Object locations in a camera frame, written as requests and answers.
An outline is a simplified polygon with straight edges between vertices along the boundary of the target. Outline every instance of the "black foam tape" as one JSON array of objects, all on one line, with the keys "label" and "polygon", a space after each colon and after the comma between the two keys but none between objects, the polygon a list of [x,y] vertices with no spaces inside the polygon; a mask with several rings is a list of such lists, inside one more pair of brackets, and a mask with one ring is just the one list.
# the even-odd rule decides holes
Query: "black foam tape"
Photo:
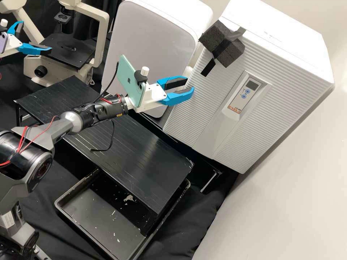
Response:
[{"label": "black foam tape", "polygon": [[[217,59],[227,68],[240,57],[245,50],[244,44],[237,39],[244,32],[245,29],[241,27],[239,30],[232,32],[221,21],[217,20],[202,34],[199,41],[213,54],[214,59]],[[206,77],[214,65],[215,62],[211,60],[201,74]]]}]

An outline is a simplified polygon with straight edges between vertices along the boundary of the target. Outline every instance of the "ribbed white surface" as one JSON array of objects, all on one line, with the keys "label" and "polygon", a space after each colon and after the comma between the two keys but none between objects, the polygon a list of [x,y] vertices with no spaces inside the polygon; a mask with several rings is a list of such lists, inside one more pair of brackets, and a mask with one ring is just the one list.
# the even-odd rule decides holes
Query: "ribbed white surface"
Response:
[{"label": "ribbed white surface", "polygon": [[270,83],[272,88],[248,117],[236,125],[234,134],[227,137],[213,158],[244,173],[331,87],[331,83],[247,39],[241,41],[246,46],[244,54],[228,68],[217,62],[207,77],[200,74],[211,59],[210,52],[204,49],[187,82],[188,86],[196,88],[195,93],[189,101],[175,106],[164,131],[189,146],[203,142],[199,136],[242,72],[248,71]]}]

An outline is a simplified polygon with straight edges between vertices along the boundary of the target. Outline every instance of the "smartphone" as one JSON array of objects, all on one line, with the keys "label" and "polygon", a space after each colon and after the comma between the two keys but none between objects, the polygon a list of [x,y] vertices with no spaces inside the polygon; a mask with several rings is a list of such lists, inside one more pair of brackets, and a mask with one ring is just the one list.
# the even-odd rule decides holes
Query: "smartphone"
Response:
[{"label": "smartphone", "polygon": [[0,53],[4,53],[7,45],[8,34],[5,32],[0,33]]},{"label": "smartphone", "polygon": [[119,59],[117,78],[128,94],[134,106],[141,106],[143,95],[145,94],[146,84],[137,84],[134,76],[135,69],[127,58],[122,55]]}]

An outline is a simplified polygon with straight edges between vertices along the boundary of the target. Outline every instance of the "digital display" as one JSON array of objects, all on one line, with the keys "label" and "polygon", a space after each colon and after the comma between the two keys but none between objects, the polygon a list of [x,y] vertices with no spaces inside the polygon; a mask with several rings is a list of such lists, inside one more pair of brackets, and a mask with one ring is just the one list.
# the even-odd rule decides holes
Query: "digital display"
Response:
[{"label": "digital display", "polygon": [[258,87],[258,84],[253,81],[248,81],[246,84],[246,87],[250,88],[251,90],[255,91]]}]

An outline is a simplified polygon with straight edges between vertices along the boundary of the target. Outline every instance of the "purple phone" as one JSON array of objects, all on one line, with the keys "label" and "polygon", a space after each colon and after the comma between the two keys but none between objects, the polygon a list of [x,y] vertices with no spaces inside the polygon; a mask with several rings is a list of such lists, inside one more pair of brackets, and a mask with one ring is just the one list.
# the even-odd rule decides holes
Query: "purple phone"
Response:
[{"label": "purple phone", "polygon": [[7,35],[7,33],[2,32],[2,33],[0,34],[0,53],[4,53],[4,52],[5,52],[7,40],[8,40],[8,35]]}]

